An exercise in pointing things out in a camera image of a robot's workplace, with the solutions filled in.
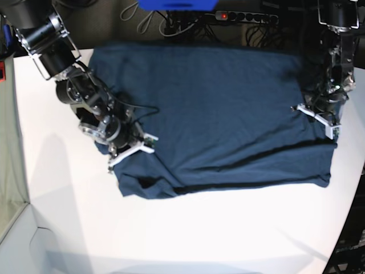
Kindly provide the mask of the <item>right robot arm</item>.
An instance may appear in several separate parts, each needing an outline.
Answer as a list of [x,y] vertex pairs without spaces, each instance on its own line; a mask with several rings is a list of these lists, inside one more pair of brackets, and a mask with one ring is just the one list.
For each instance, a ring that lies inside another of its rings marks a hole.
[[134,110],[83,63],[62,17],[51,1],[1,1],[18,42],[46,80],[56,83],[58,99],[79,119],[78,128],[106,146],[113,167],[132,154],[155,152],[158,137],[143,131]]

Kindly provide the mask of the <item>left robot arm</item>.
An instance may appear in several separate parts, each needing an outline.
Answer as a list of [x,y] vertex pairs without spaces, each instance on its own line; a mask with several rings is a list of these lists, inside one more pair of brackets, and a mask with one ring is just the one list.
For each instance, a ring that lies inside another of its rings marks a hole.
[[331,126],[340,121],[339,109],[355,86],[355,34],[360,27],[357,1],[318,1],[318,22],[326,27],[318,82],[305,95],[314,118]]

